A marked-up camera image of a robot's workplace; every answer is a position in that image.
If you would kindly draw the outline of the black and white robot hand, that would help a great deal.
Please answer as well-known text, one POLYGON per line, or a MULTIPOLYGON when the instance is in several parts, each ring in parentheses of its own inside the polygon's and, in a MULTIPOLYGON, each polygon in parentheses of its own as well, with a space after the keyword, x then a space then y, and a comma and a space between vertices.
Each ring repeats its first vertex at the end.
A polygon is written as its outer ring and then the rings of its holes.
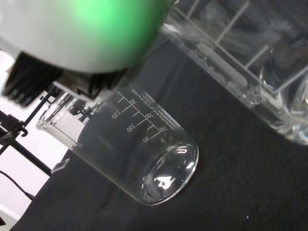
POLYGON ((134 81, 172 0, 3 0, 0 48, 14 58, 3 97, 29 106, 50 85, 86 100, 134 81))

